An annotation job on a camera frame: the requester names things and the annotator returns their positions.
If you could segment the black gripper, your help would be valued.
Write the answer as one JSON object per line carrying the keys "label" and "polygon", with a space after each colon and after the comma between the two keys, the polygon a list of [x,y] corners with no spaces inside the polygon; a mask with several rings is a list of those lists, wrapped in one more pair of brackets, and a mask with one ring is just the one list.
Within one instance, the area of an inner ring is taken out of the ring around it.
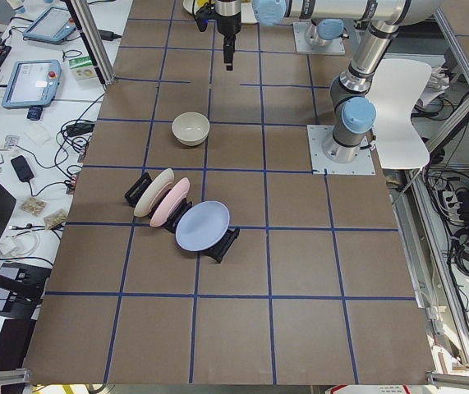
{"label": "black gripper", "polygon": [[218,32],[224,36],[223,62],[226,70],[232,71],[235,36],[241,30],[241,1],[217,0],[215,12],[217,13]]}

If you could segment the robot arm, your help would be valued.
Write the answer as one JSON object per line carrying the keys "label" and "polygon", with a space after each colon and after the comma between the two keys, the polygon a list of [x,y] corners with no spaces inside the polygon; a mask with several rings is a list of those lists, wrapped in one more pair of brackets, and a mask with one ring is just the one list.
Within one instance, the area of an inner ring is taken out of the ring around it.
{"label": "robot arm", "polygon": [[322,144],[324,155],[336,163],[355,159],[365,134],[375,122],[375,107],[365,98],[375,72],[401,25],[414,25],[431,16],[440,1],[254,1],[256,20],[277,25],[286,17],[302,20],[353,19],[368,27],[347,69],[333,81],[330,95],[336,115],[332,134]]}
{"label": "robot arm", "polygon": [[[289,13],[286,1],[252,1],[252,9],[261,25],[274,25]],[[218,32],[223,35],[223,61],[226,69],[232,71],[236,36],[241,31],[241,1],[209,2],[200,9],[200,14],[206,21],[216,20]],[[343,22],[339,19],[325,19],[312,25],[315,27],[306,38],[310,44],[325,44],[343,33]]]}

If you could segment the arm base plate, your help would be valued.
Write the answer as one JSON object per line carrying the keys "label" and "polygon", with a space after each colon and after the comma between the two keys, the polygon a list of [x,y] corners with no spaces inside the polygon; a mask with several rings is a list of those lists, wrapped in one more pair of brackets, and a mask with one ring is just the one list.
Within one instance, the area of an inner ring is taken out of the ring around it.
{"label": "arm base plate", "polygon": [[312,172],[319,175],[373,176],[375,165],[366,137],[355,147],[344,147],[333,139],[333,126],[308,125]]}
{"label": "arm base plate", "polygon": [[294,22],[292,25],[297,53],[342,56],[344,23],[341,19]]}

